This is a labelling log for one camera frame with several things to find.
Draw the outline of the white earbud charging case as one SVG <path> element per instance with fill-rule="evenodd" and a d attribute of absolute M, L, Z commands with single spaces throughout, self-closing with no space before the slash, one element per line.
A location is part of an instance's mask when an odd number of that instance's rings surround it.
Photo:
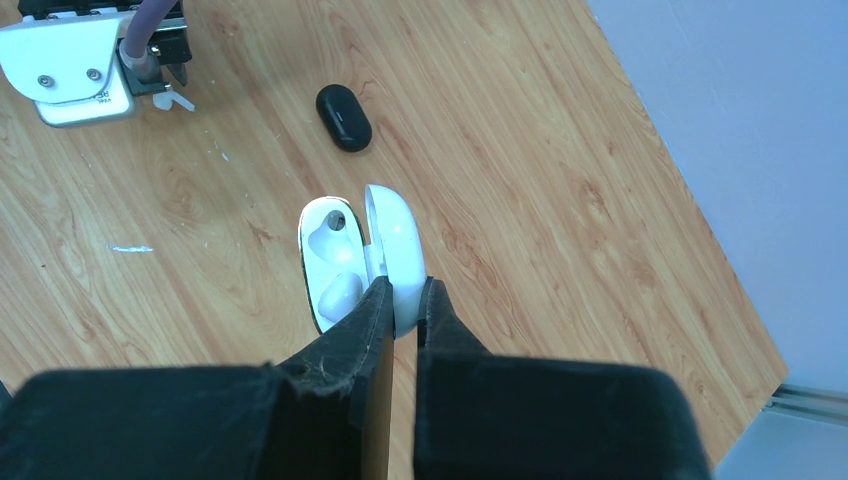
<path fill-rule="evenodd" d="M 394 332 L 403 337 L 415 328 L 427 278 L 416 221 L 406 201 L 386 186 L 367 185 L 364 205 L 364 221 L 337 196 L 316 198 L 301 211 L 298 244 L 311 315 L 321 334 L 342 320 L 329 322 L 318 313 L 319 298 L 337 275 L 357 274 L 361 299 L 385 276 L 393 288 Z"/>

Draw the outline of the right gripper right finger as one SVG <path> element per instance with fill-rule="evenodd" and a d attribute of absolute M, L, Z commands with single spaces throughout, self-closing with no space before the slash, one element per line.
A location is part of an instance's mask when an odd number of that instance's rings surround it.
<path fill-rule="evenodd" d="M 505 356 L 428 278 L 418 318 L 418 479 L 708 479 L 692 409 L 644 366 Z"/>

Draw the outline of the black earbud charging case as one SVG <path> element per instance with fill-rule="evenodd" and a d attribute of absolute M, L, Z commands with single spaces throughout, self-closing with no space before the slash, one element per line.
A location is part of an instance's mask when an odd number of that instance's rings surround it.
<path fill-rule="evenodd" d="M 372 140 L 372 126 L 356 94 L 340 84 L 324 86 L 316 95 L 316 111 L 330 138 L 340 150 L 365 150 Z"/>

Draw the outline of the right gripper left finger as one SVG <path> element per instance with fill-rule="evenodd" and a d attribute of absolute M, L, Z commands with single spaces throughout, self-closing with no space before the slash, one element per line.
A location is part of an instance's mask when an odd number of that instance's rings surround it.
<path fill-rule="evenodd" d="M 279 364 L 53 370 L 1 411 L 5 479 L 383 479 L 393 289 Z"/>

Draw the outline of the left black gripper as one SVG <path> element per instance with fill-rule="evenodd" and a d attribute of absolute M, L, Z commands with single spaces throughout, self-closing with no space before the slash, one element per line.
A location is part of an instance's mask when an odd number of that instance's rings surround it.
<path fill-rule="evenodd" d="M 20 1 L 18 11 L 20 22 L 129 11 L 133 16 L 117 53 L 132 95 L 163 91 L 164 70 L 179 85 L 188 84 L 186 65 L 193 55 L 181 1 Z"/>

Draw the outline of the white earbud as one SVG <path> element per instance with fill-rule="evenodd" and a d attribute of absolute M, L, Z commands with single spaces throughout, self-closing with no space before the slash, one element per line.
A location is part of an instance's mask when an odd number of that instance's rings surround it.
<path fill-rule="evenodd" d="M 318 313 L 329 322 L 338 322 L 352 312 L 362 295 L 361 278 L 353 272 L 341 273 L 322 292 Z"/>
<path fill-rule="evenodd" d="M 155 93 L 152 96 L 152 104 L 154 107 L 162 111 L 170 111 L 175 105 L 178 105 L 189 112 L 194 112 L 196 110 L 194 103 L 179 92 L 173 90 Z"/>

